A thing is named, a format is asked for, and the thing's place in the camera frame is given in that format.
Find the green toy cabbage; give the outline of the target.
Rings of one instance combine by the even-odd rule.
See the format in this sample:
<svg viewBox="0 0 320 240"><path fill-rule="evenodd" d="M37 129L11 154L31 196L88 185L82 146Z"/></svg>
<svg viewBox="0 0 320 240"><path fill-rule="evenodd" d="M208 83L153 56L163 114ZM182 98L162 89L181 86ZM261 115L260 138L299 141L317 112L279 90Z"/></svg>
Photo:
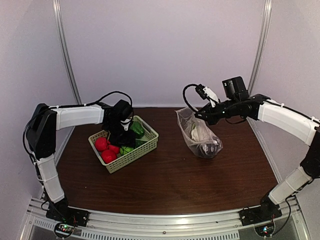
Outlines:
<svg viewBox="0 0 320 240"><path fill-rule="evenodd" d="M129 147L129 146L122 146L120 149L119 149L119 153L124 156L130 152L132 152L134 150L133 147Z"/></svg>

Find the white toy cauliflower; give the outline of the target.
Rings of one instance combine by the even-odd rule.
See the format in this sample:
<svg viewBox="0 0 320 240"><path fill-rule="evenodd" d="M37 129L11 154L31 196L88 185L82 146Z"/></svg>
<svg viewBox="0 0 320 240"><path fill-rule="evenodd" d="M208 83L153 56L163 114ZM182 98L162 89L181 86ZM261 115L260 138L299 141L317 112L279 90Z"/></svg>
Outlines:
<svg viewBox="0 0 320 240"><path fill-rule="evenodd" d="M206 142L210 141L211 131L207 127L206 123L203 120L194 121L191 125L190 138L194 142Z"/></svg>

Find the clear zip top bag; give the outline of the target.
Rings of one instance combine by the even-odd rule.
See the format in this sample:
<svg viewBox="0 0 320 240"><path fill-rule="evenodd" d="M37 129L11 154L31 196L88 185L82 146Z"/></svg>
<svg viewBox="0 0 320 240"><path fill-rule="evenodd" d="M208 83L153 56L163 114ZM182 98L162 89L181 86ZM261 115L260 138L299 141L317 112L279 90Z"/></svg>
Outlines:
<svg viewBox="0 0 320 240"><path fill-rule="evenodd" d="M183 139L195 156L212 159L223 149L220 138L209 129L204 120L196 118L190 108L185 107L175 113Z"/></svg>

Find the purple toy eggplant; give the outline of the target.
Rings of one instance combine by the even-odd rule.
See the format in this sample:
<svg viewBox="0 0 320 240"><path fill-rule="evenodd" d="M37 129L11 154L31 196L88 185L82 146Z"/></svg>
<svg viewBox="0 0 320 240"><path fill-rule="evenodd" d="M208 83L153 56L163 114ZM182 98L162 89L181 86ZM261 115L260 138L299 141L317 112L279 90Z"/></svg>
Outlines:
<svg viewBox="0 0 320 240"><path fill-rule="evenodd" d="M198 156L205 159L214 158L221 150L223 145L220 142L202 143L198 147Z"/></svg>

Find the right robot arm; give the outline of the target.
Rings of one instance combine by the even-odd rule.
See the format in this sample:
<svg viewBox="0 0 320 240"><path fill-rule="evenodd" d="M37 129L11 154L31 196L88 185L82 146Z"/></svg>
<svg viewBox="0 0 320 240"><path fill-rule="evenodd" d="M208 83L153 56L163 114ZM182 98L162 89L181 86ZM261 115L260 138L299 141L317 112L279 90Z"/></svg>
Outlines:
<svg viewBox="0 0 320 240"><path fill-rule="evenodd" d="M275 126L298 138L308 146L308 151L299 166L276 185L261 201L256 210L259 220L268 220L276 207L305 185L320 177L320 121L278 103L263 94L250 95L242 77L234 77L222 82L227 100L220 101L207 86L197 84L195 91L209 103L195 111L195 117L209 125L221 119L248 118Z"/></svg>

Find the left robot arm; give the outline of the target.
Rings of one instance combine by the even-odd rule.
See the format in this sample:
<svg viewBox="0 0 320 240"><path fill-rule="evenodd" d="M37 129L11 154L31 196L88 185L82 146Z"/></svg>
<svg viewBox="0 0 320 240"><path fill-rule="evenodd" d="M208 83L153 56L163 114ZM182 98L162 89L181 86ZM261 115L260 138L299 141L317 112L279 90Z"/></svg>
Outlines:
<svg viewBox="0 0 320 240"><path fill-rule="evenodd" d="M48 106L40 103L26 125L25 139L40 175L47 198L55 204L52 213L61 222L72 218L72 211L61 203L66 197L55 164L56 132L82 125L102 125L109 132L109 142L117 147L135 146L135 133L129 129L132 104L121 99L109 106L103 102L82 105Z"/></svg>

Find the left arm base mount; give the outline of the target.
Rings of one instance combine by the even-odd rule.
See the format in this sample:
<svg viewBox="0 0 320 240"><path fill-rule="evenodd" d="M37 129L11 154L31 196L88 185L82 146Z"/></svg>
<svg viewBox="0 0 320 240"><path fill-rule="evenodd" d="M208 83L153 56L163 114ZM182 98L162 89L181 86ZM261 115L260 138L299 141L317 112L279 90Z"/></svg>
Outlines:
<svg viewBox="0 0 320 240"><path fill-rule="evenodd" d="M49 219L67 223L72 226L86 227L89 212L87 210L72 208L67 205L50 205L45 216Z"/></svg>

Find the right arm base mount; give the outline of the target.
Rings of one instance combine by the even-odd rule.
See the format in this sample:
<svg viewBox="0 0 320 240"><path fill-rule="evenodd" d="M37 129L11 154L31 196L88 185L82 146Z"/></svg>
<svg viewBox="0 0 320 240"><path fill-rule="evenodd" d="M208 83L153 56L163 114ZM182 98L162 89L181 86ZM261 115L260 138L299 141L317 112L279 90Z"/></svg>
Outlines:
<svg viewBox="0 0 320 240"><path fill-rule="evenodd" d="M238 213L243 226L271 221L273 218L282 216L280 206L273 203L262 203L256 207L244 207Z"/></svg>

